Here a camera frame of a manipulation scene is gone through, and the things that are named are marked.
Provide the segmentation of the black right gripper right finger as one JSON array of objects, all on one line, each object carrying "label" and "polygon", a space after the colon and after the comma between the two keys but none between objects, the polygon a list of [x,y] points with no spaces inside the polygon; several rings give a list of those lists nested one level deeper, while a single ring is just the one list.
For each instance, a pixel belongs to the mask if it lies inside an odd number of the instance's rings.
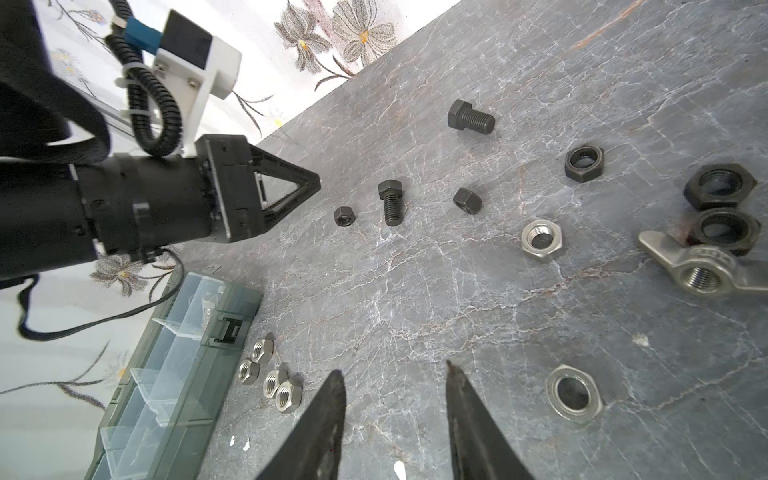
[{"label": "black right gripper right finger", "polygon": [[446,409],[455,479],[533,479],[464,371],[447,361]]}]

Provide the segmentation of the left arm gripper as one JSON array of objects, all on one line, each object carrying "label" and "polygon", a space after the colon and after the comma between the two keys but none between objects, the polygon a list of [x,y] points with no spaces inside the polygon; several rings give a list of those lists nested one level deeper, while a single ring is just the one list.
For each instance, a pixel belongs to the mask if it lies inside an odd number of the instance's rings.
[{"label": "left arm gripper", "polygon": [[261,236],[321,189],[317,173],[251,147],[244,136],[207,134],[195,147],[210,184],[211,242]]}]

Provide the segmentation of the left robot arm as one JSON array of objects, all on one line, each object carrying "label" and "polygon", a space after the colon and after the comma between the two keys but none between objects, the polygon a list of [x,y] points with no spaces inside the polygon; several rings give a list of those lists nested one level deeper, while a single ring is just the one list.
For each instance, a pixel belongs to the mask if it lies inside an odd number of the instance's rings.
[{"label": "left robot arm", "polygon": [[241,53],[182,14],[162,30],[113,5],[105,43],[121,65],[140,154],[116,153],[95,103],[56,75],[34,5],[1,5],[1,282],[94,261],[148,262],[190,240],[267,233],[319,176],[242,135],[200,134],[238,79]]}]

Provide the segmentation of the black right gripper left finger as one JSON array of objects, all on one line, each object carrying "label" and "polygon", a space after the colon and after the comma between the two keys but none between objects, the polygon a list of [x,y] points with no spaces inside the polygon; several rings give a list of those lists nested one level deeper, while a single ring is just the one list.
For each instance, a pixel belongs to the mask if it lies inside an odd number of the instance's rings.
[{"label": "black right gripper left finger", "polygon": [[345,413],[344,377],[333,370],[256,479],[337,479]]}]

